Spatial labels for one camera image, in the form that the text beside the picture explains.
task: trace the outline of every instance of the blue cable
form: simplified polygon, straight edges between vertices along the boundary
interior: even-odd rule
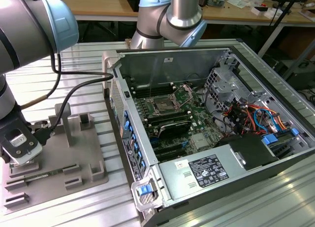
[[[262,111],[265,111],[271,118],[272,120],[272,123],[275,125],[275,127],[277,128],[277,130],[279,131],[282,131],[282,129],[280,128],[280,126],[276,123],[276,121],[274,120],[274,117],[272,116],[272,114],[268,111],[268,110],[265,110],[265,109],[257,109],[254,113],[254,120],[255,120],[255,123],[261,127],[263,130],[265,130],[267,133],[268,133],[268,130],[266,127],[264,127],[263,125],[261,125],[258,121],[257,121],[257,118],[256,118],[256,115],[257,115],[257,111],[258,110],[262,110]]]

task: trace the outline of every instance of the table leg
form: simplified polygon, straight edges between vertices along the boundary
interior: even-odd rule
[[[276,39],[276,37],[279,35],[279,33],[281,32],[281,30],[284,27],[282,25],[278,25],[276,27],[276,29],[272,32],[272,34],[270,35],[270,37],[268,38],[268,40],[265,42],[265,44],[263,45],[263,47],[260,49],[260,51],[258,52],[258,55],[260,57],[263,57],[263,55],[266,53],[266,51],[269,49],[269,47],[271,46],[271,44],[274,42],[274,40]]]

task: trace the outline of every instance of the white sticker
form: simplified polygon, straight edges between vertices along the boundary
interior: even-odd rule
[[[188,167],[188,160],[182,160],[179,162],[175,162],[174,164],[176,165],[177,169],[182,169],[182,168]]]
[[[164,63],[173,62],[173,58],[165,58]]]

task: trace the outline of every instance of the black connector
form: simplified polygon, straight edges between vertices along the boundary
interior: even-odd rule
[[[41,128],[34,133],[34,137],[38,140],[38,142],[41,145],[45,146],[47,140],[50,138],[51,132],[52,132],[51,128]]]

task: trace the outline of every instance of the wooden desk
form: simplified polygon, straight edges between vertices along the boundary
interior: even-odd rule
[[[127,0],[63,0],[71,9],[77,20],[96,21],[137,21],[137,14],[133,12]],[[268,7],[272,6],[271,0],[264,0]],[[292,8],[292,13],[285,16],[282,23],[275,29],[259,52],[262,56],[276,39],[285,26],[315,27],[315,23],[300,15],[300,9]],[[251,8],[242,9],[229,3],[224,8],[206,6],[203,8],[203,18],[209,24],[232,25],[269,25],[270,19],[256,16]]]

